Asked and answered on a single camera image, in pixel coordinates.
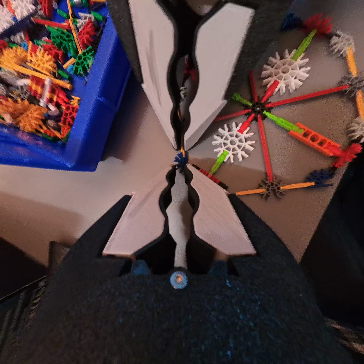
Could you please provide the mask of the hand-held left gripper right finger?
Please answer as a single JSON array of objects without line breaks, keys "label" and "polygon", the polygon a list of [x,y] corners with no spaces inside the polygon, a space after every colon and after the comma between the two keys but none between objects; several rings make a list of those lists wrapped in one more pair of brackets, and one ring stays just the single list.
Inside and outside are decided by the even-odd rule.
[{"label": "hand-held left gripper right finger", "polygon": [[227,191],[194,166],[184,173],[195,236],[225,256],[256,255]]}]

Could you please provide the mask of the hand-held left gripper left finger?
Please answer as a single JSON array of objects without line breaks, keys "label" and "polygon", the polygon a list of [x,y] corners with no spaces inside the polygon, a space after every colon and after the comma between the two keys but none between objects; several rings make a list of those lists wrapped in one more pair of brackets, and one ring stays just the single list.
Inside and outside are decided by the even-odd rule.
[{"label": "hand-held left gripper left finger", "polygon": [[164,237],[169,231],[166,210],[172,202],[174,184],[175,166],[171,166],[134,192],[102,255],[131,258]]}]

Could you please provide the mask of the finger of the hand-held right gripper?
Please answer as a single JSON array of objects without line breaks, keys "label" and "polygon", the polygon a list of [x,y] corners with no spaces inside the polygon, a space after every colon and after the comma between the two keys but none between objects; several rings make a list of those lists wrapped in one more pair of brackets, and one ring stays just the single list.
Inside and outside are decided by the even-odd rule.
[{"label": "finger of the hand-held right gripper", "polygon": [[227,103],[225,93],[232,78],[255,10],[224,2],[214,7],[198,25],[194,62],[198,87],[189,105],[190,123],[184,148],[190,149]]},{"label": "finger of the hand-held right gripper", "polygon": [[142,88],[173,148],[181,147],[178,117],[181,1],[128,1]]}]

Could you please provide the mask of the dark printed shirt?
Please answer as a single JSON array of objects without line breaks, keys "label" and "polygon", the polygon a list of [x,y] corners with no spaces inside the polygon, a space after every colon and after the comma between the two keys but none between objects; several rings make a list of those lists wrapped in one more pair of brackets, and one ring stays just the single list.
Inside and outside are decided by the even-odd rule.
[{"label": "dark printed shirt", "polygon": [[325,316],[363,327],[363,153],[348,165],[300,266]]}]

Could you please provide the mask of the blue bin with toy pieces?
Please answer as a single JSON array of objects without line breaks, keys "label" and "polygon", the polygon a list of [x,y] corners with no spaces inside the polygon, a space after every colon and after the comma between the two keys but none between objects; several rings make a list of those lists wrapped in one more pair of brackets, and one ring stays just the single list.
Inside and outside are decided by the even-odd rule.
[{"label": "blue bin with toy pieces", "polygon": [[87,83],[73,76],[75,95],[81,101],[68,142],[61,145],[34,134],[0,127],[1,165],[96,170],[131,73],[108,2],[97,7],[106,18],[106,24]]}]

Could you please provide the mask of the pile of colourful toy pieces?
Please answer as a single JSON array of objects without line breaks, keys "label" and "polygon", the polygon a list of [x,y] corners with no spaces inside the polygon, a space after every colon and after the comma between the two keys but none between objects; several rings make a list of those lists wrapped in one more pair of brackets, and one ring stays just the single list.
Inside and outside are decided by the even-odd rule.
[{"label": "pile of colourful toy pieces", "polygon": [[91,71],[106,1],[0,1],[1,127],[68,142]]}]

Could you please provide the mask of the colourful spoked wheel model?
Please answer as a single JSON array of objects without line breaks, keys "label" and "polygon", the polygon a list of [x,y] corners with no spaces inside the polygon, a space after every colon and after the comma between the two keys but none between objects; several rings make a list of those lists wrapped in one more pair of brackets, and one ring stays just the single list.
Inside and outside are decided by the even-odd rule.
[{"label": "colourful spoked wheel model", "polygon": [[[339,168],[352,162],[362,152],[363,73],[359,73],[357,70],[353,37],[339,30],[333,31],[331,20],[331,17],[323,17],[321,13],[311,16],[303,22],[299,17],[294,16],[293,13],[288,14],[281,29],[291,30],[301,28],[307,33],[307,36],[297,49],[293,51],[286,49],[282,55],[276,53],[274,56],[268,58],[261,72],[261,77],[264,79],[262,85],[266,86],[265,94],[262,97],[257,93],[254,72],[251,71],[249,74],[251,99],[245,99],[238,93],[234,93],[231,97],[232,101],[240,103],[244,106],[244,109],[222,116],[217,115],[213,120],[213,122],[218,122],[238,116],[247,116],[247,119],[238,125],[235,123],[231,127],[224,125],[223,129],[219,129],[219,135],[214,136],[215,141],[213,144],[218,145],[218,148],[214,152],[218,153],[218,158],[208,172],[214,176],[224,162],[230,160],[233,163],[234,157],[242,161],[248,157],[246,151],[253,151],[255,141],[249,140],[253,136],[253,133],[249,132],[249,130],[252,122],[257,122],[265,162],[266,178],[261,181],[258,189],[239,191],[235,193],[236,196],[260,194],[262,198],[268,199],[273,194],[277,197],[282,197],[288,190],[330,187],[333,184],[327,184],[326,181],[332,179]],[[304,58],[304,53],[316,35],[329,38],[330,50],[334,54],[346,59],[348,75],[342,77],[337,87],[271,102],[270,98],[277,92],[281,96],[287,90],[292,93],[300,88],[303,81],[307,79],[311,68],[306,67],[309,59]],[[284,118],[277,117],[271,112],[273,108],[281,105],[302,102],[341,91],[345,91],[349,97],[355,98],[358,112],[358,117],[348,126],[349,144],[345,148],[342,148],[339,143],[334,142],[301,123],[294,124]],[[310,172],[303,183],[283,184],[273,174],[264,127],[265,119],[275,122],[276,125],[286,130],[288,135],[308,147],[326,157],[334,158],[333,163],[327,169]]]}]

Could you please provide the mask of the black box with white print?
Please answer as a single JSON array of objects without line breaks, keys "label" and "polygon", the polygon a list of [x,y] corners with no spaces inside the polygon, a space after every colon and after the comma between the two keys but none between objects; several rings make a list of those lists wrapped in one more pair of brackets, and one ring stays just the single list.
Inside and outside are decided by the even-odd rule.
[{"label": "black box with white print", "polygon": [[1,362],[24,327],[34,316],[34,311],[47,287],[48,276],[44,275],[1,298],[0,302],[0,357]]}]

